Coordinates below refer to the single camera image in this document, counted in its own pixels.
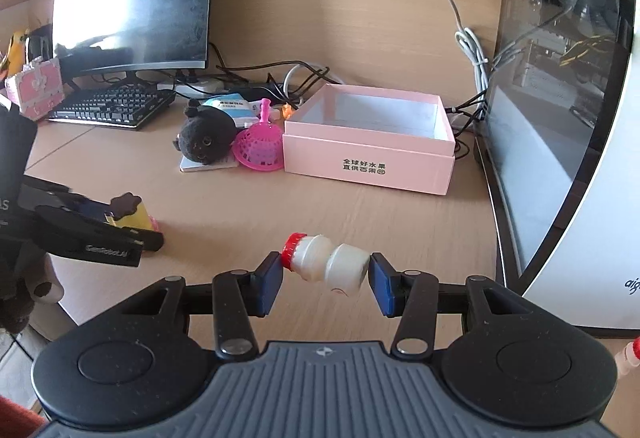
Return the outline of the pink plastic basket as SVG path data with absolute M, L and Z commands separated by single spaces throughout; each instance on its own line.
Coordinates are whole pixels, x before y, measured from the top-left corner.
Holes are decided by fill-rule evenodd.
M 259 121 L 235 137 L 231 150 L 236 161 L 257 172 L 284 168 L 283 132 L 269 121 L 270 100 L 262 99 Z

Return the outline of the brown plush toy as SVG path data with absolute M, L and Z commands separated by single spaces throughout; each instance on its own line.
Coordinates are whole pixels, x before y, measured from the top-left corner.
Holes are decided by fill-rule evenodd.
M 1 330 L 20 334 L 37 304 L 55 304 L 64 289 L 50 255 L 29 242 L 1 244 Z

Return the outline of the black plush toy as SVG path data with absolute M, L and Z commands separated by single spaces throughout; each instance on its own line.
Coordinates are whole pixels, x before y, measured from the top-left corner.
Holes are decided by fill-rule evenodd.
M 190 100 L 184 115 L 186 118 L 174 139 L 174 147 L 184 158 L 209 165 L 228 154 L 238 129 L 227 113 Z

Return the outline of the yellow pink toy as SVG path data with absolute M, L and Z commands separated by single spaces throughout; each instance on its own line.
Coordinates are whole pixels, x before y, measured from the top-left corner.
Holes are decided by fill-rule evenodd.
M 105 212 L 105 219 L 115 227 L 149 231 L 160 230 L 156 220 L 146 210 L 142 198 L 131 192 L 111 199 Z

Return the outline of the white power strip on desk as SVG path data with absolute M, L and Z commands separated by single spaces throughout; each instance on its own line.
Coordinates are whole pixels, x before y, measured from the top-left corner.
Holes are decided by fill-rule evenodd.
M 158 83 L 157 88 L 159 90 L 175 92 L 181 97 L 203 99 L 221 94 L 224 90 L 224 82 L 218 79 L 210 79 L 189 83 L 167 79 L 164 82 Z

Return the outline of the white computer case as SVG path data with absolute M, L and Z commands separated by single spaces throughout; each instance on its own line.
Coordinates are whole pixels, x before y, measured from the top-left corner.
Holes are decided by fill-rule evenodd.
M 594 335 L 639 332 L 639 0 L 502 0 L 475 134 L 499 282 Z

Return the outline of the pink toy chest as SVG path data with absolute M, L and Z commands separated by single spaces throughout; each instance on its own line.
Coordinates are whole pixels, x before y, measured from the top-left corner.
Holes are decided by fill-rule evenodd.
M 24 117 L 39 121 L 65 98 L 60 61 L 34 61 L 6 80 L 6 94 Z

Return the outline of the blue wet cotton pack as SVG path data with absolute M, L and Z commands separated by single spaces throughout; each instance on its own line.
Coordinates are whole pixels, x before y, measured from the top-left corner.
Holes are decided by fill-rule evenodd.
M 257 110 L 240 94 L 210 97 L 203 102 L 203 106 L 224 111 L 239 129 L 249 128 L 259 121 Z

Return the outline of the small white yogurt bottle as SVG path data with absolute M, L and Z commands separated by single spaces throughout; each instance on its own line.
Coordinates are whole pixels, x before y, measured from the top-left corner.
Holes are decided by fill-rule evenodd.
M 356 295 L 368 270 L 370 253 L 334 244 L 323 235 L 294 232 L 284 243 L 282 266 L 307 282 L 322 282 L 330 291 Z

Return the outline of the black curved monitor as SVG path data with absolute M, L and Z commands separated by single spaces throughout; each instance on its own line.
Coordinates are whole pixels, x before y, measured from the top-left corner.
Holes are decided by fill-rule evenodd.
M 54 0 L 64 76 L 203 69 L 210 0 Z

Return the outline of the orange plastic piece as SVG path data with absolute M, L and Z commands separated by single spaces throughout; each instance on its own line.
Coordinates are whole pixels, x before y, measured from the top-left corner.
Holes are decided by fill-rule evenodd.
M 283 120 L 288 120 L 290 117 L 292 117 L 292 115 L 295 113 L 296 109 L 289 105 L 289 104 L 285 104 L 282 106 L 281 108 L 281 115 L 282 115 L 282 119 Z

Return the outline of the black keyboard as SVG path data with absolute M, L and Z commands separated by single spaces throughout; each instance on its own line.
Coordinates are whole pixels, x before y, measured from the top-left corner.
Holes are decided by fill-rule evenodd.
M 68 95 L 48 114 L 51 122 L 139 129 L 175 100 L 171 90 L 129 84 L 80 90 Z

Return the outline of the pink cardboard box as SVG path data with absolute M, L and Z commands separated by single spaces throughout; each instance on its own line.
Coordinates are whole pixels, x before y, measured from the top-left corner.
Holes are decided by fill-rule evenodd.
M 284 122 L 284 170 L 446 195 L 454 134 L 437 95 L 326 84 Z

